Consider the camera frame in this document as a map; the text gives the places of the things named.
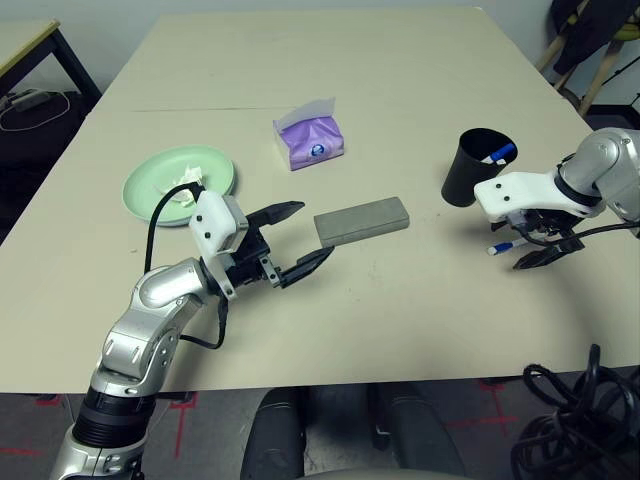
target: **red tape mark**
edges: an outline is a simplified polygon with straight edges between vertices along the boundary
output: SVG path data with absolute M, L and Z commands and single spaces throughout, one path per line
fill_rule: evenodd
M 483 390 L 485 392 L 491 392 L 491 397 L 493 398 L 493 403 L 496 405 L 496 413 L 498 414 L 498 418 L 502 418 L 504 417 L 504 413 L 502 411 L 502 404 L 500 403 L 500 400 L 498 399 L 498 392 L 501 390 L 504 390 L 504 385 L 487 385 L 486 383 L 483 383 L 480 380 L 477 380 L 478 382 L 478 387 L 480 388 L 480 390 Z M 500 430 L 502 430 L 502 436 L 506 437 L 509 435 L 509 433 L 507 432 L 507 425 L 505 422 L 500 422 Z
M 447 428 L 464 428 L 472 427 L 474 425 L 491 425 L 491 424 L 504 424 L 510 422 L 517 422 L 518 417 L 483 417 L 483 418 L 468 418 L 466 420 L 458 420 L 456 422 L 447 422 L 444 424 Z
M 0 453 L 4 453 L 7 455 L 24 455 L 24 456 L 32 456 L 37 457 L 38 455 L 42 455 L 40 450 L 27 450 L 26 448 L 6 448 L 0 447 Z
M 36 400 L 36 405 L 39 407 L 56 407 L 60 405 L 62 401 L 62 395 L 56 395 L 51 400 Z
M 174 458 L 180 458 L 180 447 L 182 446 L 182 434 L 184 432 L 184 416 L 185 411 L 196 408 L 196 400 L 198 399 L 198 392 L 193 394 L 193 398 L 189 403 L 176 403 L 171 402 L 169 408 L 173 410 L 180 410 L 180 417 L 178 417 L 178 433 L 176 434 L 176 449 L 173 453 Z

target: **table leg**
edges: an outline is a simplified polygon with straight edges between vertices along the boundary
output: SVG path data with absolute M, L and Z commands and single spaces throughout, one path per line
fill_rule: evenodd
M 62 68 L 64 68 L 67 75 L 73 80 L 73 83 L 76 84 L 82 95 L 85 97 L 90 107 L 93 107 L 100 97 L 102 97 L 102 93 L 98 90 L 98 87 L 93 82 L 87 71 L 76 57 L 76 54 L 73 53 L 73 50 L 60 33 L 60 30 L 55 30 L 50 35 L 51 40 L 56 45 L 56 48 L 53 50 L 53 54 L 55 55 Z
M 553 88 L 555 88 L 557 92 L 559 92 L 566 85 L 566 83 L 569 81 L 569 78 L 571 78 L 571 75 L 573 75 L 573 72 L 576 71 L 576 68 L 578 68 L 577 65 L 572 67 L 571 70 L 560 77 L 558 81 L 553 85 Z
M 593 81 L 589 86 L 589 90 L 582 99 L 582 102 L 580 102 L 578 113 L 581 117 L 586 116 L 587 111 L 589 111 L 589 107 L 591 107 L 591 104 L 596 99 L 596 95 L 600 91 L 600 87 L 609 73 L 609 70 L 611 70 L 611 67 L 615 65 L 618 55 L 620 55 L 620 50 L 622 50 L 623 44 L 624 42 L 621 42 L 620 40 L 612 40 L 609 44 L 609 47 L 604 54 L 604 58 L 602 59 L 602 62 L 600 62 L 598 70 L 596 70 L 596 74 L 593 77 Z
M 542 54 L 540 60 L 536 62 L 536 70 L 542 73 L 558 52 L 564 48 L 565 43 L 567 43 L 567 34 L 561 33 L 549 44 L 549 48 Z
M 9 71 L 0 76 L 0 97 L 11 92 L 20 80 L 36 68 L 38 64 L 49 55 L 55 45 L 53 41 L 47 37 L 41 43 L 36 45 L 26 56 L 20 59 Z

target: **black cup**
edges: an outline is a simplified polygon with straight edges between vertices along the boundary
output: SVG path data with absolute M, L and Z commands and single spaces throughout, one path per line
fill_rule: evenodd
M 505 165 L 489 165 L 482 163 L 482 160 L 509 143 L 515 145 L 506 135 L 488 128 L 474 128 L 464 132 L 460 136 L 458 151 L 447 179 L 442 185 L 442 198 L 456 207 L 468 207 L 475 202 L 475 184 L 498 175 L 516 159 L 518 148 L 505 155 Z

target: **marker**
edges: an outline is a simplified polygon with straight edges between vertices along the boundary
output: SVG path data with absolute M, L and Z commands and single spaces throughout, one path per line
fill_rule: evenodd
M 506 155 L 513 152 L 516 149 L 516 146 L 513 143 L 507 143 L 504 147 L 499 150 L 496 150 L 487 158 L 483 158 L 481 160 L 482 163 L 486 163 L 488 165 L 506 165 L 507 161 L 504 159 Z
M 494 245 L 493 247 L 487 248 L 487 253 L 491 256 L 500 255 L 501 253 L 507 252 L 512 248 L 521 247 L 522 245 L 526 245 L 527 242 L 524 238 L 517 238 L 511 242 L 504 242 Z

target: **tissue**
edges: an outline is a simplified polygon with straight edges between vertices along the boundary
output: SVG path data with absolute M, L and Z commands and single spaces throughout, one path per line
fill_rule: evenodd
M 178 180 L 173 180 L 172 185 L 168 188 L 161 188 L 157 185 L 154 185 L 156 190 L 165 195 L 174 187 L 178 185 L 184 185 L 185 183 L 198 182 L 202 184 L 202 169 L 200 167 L 191 168 L 189 165 L 184 169 L 184 174 Z M 176 193 L 173 197 L 171 197 L 172 202 L 179 202 L 180 206 L 188 207 L 190 206 L 195 199 L 193 198 L 193 194 L 189 190 L 183 190 L 181 192 Z
M 335 98 L 314 100 L 273 121 L 276 142 L 290 170 L 344 153 L 344 138 L 333 119 Z

